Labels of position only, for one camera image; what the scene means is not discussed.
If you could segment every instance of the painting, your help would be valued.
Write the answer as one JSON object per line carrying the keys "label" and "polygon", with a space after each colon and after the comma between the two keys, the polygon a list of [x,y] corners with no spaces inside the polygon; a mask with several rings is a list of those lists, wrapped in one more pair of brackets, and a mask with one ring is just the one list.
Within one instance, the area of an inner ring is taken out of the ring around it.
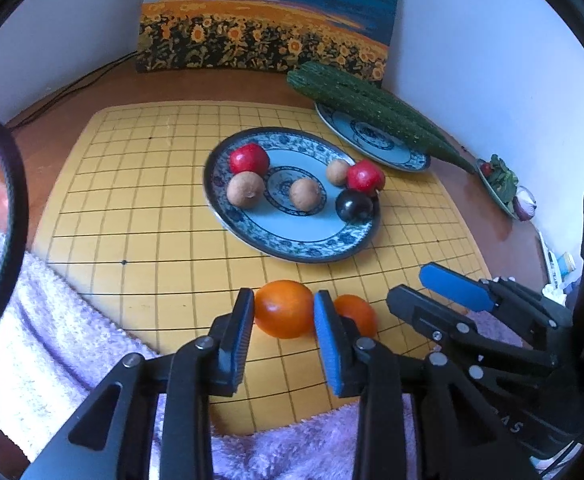
{"label": "painting", "polygon": [[286,72],[308,60],[381,81],[397,0],[144,0],[137,70]]}

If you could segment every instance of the black plum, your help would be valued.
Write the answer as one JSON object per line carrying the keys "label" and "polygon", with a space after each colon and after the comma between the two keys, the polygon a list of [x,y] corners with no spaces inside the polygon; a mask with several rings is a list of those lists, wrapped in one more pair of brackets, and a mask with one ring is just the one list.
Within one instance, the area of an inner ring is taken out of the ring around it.
{"label": "black plum", "polygon": [[336,214],[344,222],[366,222],[373,211],[372,199],[356,189],[344,189],[336,197]]}

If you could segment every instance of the tomato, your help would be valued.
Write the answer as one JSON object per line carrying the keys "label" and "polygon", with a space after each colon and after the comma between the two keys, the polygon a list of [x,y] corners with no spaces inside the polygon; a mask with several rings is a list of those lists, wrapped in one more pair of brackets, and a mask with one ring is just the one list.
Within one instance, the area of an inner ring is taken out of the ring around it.
{"label": "tomato", "polygon": [[484,162],[482,165],[479,166],[479,168],[485,178],[488,178],[494,171],[492,165],[489,162]]}
{"label": "tomato", "polygon": [[305,285],[278,280],[254,296],[254,322],[272,337],[292,339],[314,329],[314,295]]}
{"label": "tomato", "polygon": [[376,335],[376,312],[366,300],[354,294],[343,294],[334,300],[334,307],[340,316],[349,317],[357,324],[362,336]]}

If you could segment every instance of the cucumber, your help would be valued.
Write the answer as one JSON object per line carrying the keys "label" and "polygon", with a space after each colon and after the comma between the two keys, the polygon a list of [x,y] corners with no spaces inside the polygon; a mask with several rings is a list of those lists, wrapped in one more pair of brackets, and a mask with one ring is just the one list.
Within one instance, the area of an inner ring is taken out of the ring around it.
{"label": "cucumber", "polygon": [[416,111],[408,103],[401,101],[399,98],[390,94],[390,92],[381,90],[380,88],[371,85],[367,81],[363,81],[357,77],[354,77],[349,73],[344,72],[343,70],[338,70],[337,68],[317,63],[315,61],[303,63],[300,70],[303,72],[307,71],[307,73],[311,73],[320,77],[329,78],[330,81],[334,81],[344,85],[347,88],[351,88],[353,92],[356,92],[361,96],[383,102],[389,107],[395,109],[397,113],[400,113],[402,116],[418,124],[424,130],[428,130],[431,134],[437,136],[444,143],[450,143],[443,135],[443,133],[441,133],[441,131],[438,129],[436,124],[434,124],[423,114]]}
{"label": "cucumber", "polygon": [[387,132],[417,152],[427,153],[468,173],[475,173],[474,166],[425,117],[418,118],[420,114],[416,110],[370,83],[334,68],[317,65],[306,62],[301,68],[288,72],[288,84],[316,102],[343,110]]}

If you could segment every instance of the purple towel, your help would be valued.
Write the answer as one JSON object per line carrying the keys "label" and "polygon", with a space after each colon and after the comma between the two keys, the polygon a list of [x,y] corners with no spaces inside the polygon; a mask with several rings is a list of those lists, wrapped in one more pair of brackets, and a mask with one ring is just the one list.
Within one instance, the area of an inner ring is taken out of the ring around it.
{"label": "purple towel", "polygon": [[[4,237],[0,233],[0,256]],[[486,336],[520,345],[489,314],[473,314]],[[95,311],[44,263],[26,254],[0,322],[0,429],[34,460],[106,373],[129,352],[156,353]],[[415,478],[414,427],[404,396],[409,478]],[[344,406],[252,436],[214,436],[218,479],[349,480],[358,410]],[[159,406],[157,434],[163,420]],[[157,478],[158,446],[152,453]]]}

